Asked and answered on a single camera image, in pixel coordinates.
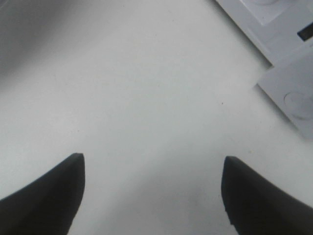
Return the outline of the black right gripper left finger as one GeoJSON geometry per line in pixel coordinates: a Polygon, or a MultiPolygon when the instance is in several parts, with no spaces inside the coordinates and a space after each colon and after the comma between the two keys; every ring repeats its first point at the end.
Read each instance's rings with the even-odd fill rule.
{"type": "Polygon", "coordinates": [[[66,235],[85,190],[85,160],[74,153],[0,201],[2,235],[66,235]]]}

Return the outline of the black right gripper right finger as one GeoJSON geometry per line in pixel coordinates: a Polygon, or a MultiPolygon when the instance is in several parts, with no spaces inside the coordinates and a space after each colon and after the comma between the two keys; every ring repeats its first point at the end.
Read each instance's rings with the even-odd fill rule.
{"type": "Polygon", "coordinates": [[[240,235],[311,235],[313,209],[262,177],[237,157],[224,160],[221,194],[240,235]]]}

